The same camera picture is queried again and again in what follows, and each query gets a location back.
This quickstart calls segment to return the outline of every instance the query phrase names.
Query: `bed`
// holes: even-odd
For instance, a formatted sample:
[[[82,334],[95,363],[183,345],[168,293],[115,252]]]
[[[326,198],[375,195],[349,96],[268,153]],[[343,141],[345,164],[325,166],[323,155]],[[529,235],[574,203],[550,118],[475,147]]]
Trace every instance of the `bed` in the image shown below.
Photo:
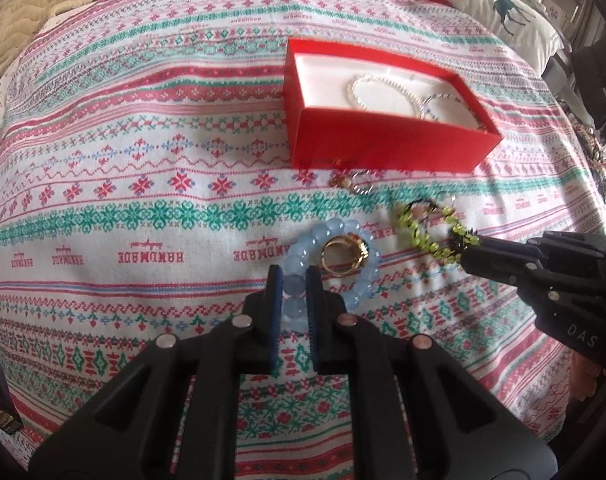
[[[291,170],[292,36],[454,70],[504,140],[472,174],[381,171],[366,196],[331,187],[329,171]],[[443,192],[484,235],[606,232],[606,206],[545,83],[455,9],[100,0],[67,17],[0,81],[0,359],[25,423],[0,438],[25,465],[146,341],[207,332],[297,236],[341,216],[368,226],[382,253],[358,313],[395,336],[429,333],[550,439],[568,402],[569,351],[535,329],[512,287],[440,267],[397,236],[395,207]],[[351,478],[347,378],[315,376],[306,332],[281,339],[275,373],[242,383],[237,476]]]

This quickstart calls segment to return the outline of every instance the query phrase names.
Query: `gold ring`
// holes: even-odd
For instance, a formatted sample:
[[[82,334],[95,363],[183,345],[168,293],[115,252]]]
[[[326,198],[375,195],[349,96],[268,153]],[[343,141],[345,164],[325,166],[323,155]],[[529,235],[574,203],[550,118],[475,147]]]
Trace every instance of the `gold ring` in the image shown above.
[[[333,245],[341,245],[349,248],[353,257],[352,266],[350,266],[350,269],[345,270],[344,272],[336,272],[327,266],[327,263],[325,262],[325,250]],[[354,233],[338,235],[334,238],[330,238],[330,240],[328,240],[328,242],[323,246],[323,250],[321,251],[321,268],[335,278],[342,278],[351,272],[354,272],[359,267],[364,266],[366,260],[368,259],[368,255],[368,246],[361,237],[358,237]]]

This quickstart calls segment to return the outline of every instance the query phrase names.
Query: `pearl bracelet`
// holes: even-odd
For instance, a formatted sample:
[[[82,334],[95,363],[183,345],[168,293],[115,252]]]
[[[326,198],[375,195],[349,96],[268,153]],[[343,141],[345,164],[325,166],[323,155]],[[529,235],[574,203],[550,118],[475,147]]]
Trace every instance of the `pearl bracelet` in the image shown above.
[[[381,253],[372,248],[374,237],[369,231],[362,230],[356,220],[343,221],[340,218],[330,218],[324,224],[315,226],[310,233],[301,235],[289,247],[283,260],[283,292],[289,296],[283,300],[283,321],[287,330],[296,332],[307,330],[307,316],[305,316],[307,305],[303,298],[305,272],[310,265],[310,256],[321,247],[325,248],[335,238],[353,238],[357,243],[364,242],[366,246],[365,257],[362,257],[359,265],[356,266],[361,267],[358,279],[351,289],[341,292],[345,308],[349,312],[354,311],[361,300],[369,297],[372,282],[379,275],[381,261]]]
[[[420,119],[425,119],[425,113],[426,113],[425,105],[421,102],[421,100],[416,95],[414,95],[410,90],[405,88],[400,83],[397,83],[396,81],[392,81],[392,79],[389,79],[384,76],[379,76],[379,75],[358,76],[358,78],[356,78],[352,82],[352,84],[348,87],[348,97],[349,97],[350,101],[354,104],[354,106],[356,106],[357,108],[360,108],[361,110],[369,111],[368,106],[363,102],[363,100],[360,97],[358,97],[358,95],[356,95],[356,89],[358,88],[358,86],[360,84],[363,84],[363,83],[382,83],[385,86],[392,88],[393,90],[396,90],[401,95],[403,95],[403,97],[405,97],[406,100],[411,105],[413,105],[415,112],[418,111],[418,117]]]
[[[396,81],[393,81],[390,78],[387,78],[384,76],[379,76],[379,75],[362,75],[362,76],[358,76],[352,82],[352,84],[348,85],[347,93],[348,93],[348,98],[349,98],[350,102],[352,102],[352,104],[355,107],[357,107],[361,110],[365,110],[366,112],[370,111],[370,108],[365,104],[365,102],[363,102],[363,100],[360,97],[358,97],[358,95],[356,95],[356,89],[362,83],[381,83],[389,88],[392,88],[393,90],[396,90],[401,95],[403,95],[403,97],[405,97],[406,100],[411,105],[413,105],[415,112],[418,111],[418,115],[415,114],[415,116],[422,120],[424,120],[426,116],[429,116],[432,119],[434,119],[435,122],[439,121],[439,118],[435,115],[435,113],[430,109],[430,106],[429,106],[430,102],[432,102],[435,99],[449,99],[451,101],[454,101],[460,105],[465,105],[467,107],[467,105],[464,103],[464,101],[462,101],[461,98],[459,98],[458,96],[456,96],[454,94],[440,92],[437,94],[432,94],[430,96],[427,96],[423,101],[421,101],[419,99],[419,97],[416,96],[416,94],[412,93],[405,86],[401,85],[401,83],[397,83]],[[470,110],[469,107],[468,107],[468,111],[472,114],[472,116],[477,121],[478,127],[481,130],[486,129],[484,124],[478,119],[476,114],[474,112],[472,112],[472,110]]]

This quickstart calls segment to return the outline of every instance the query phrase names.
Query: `beaded bracelet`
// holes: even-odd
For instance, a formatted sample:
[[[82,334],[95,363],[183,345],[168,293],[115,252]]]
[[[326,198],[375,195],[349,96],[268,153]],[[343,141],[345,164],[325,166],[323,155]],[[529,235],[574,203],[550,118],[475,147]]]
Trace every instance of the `beaded bracelet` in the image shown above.
[[[423,205],[425,214],[422,219],[416,217],[413,212],[415,206]],[[427,232],[427,223],[430,215],[440,213],[443,220],[451,225],[450,243],[441,247]],[[410,243],[413,247],[432,254],[442,265],[459,263],[461,253],[468,245],[479,245],[480,240],[477,232],[465,227],[456,217],[456,210],[451,206],[440,207],[432,200],[415,200],[406,206],[399,217],[401,227],[410,230]]]
[[[468,107],[468,105],[458,96],[456,96],[454,94],[448,94],[446,92],[440,92],[440,93],[436,93],[436,94],[427,96],[424,100],[421,100],[421,99],[419,99],[419,97],[417,97],[416,94],[412,93],[405,86],[401,85],[401,83],[397,83],[396,81],[393,81],[390,78],[387,78],[385,76],[380,76],[380,75],[358,76],[356,79],[354,79],[354,81],[352,81],[351,84],[348,85],[348,88],[347,88],[348,99],[356,108],[360,108],[361,110],[365,110],[368,112],[370,111],[370,109],[365,104],[365,102],[363,102],[363,100],[360,97],[358,97],[358,95],[356,95],[356,89],[359,87],[359,85],[361,85],[363,83],[381,83],[381,84],[397,91],[398,93],[403,95],[403,97],[413,106],[414,111],[415,111],[415,116],[418,117],[419,119],[425,119],[426,116],[429,116],[435,122],[439,122],[439,118],[436,116],[436,114],[430,108],[430,102],[432,102],[435,99],[454,101],[455,103],[458,103],[458,104],[468,108],[468,111],[472,114],[472,116],[477,121],[477,126],[480,130],[487,129],[485,124],[483,123],[483,121],[481,121],[477,117],[477,115]]]
[[[363,260],[361,273],[349,290],[341,292],[343,302],[348,311],[353,311],[359,302],[369,296],[372,283],[379,275],[379,262],[381,253],[374,250],[372,240],[374,237],[369,231],[362,230],[356,220],[343,221],[340,218],[330,218],[324,224],[315,226],[310,233],[301,235],[293,243],[283,260],[283,292],[289,298],[283,300],[283,319],[287,330],[304,332],[307,320],[304,317],[306,304],[305,272],[309,267],[309,258],[316,250],[327,245],[331,239],[344,237],[346,234],[355,235],[365,242],[368,248],[367,257]]]

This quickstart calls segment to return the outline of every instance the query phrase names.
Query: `red gift box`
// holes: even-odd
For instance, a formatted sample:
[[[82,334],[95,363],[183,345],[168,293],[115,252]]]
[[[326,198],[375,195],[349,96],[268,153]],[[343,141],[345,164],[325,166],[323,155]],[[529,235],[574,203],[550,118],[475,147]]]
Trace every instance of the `red gift box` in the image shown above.
[[[306,105],[297,56],[332,56],[411,70],[451,85],[484,130],[358,108]],[[470,173],[502,137],[454,72],[384,50],[316,40],[289,40],[283,88],[293,168],[424,170]]]

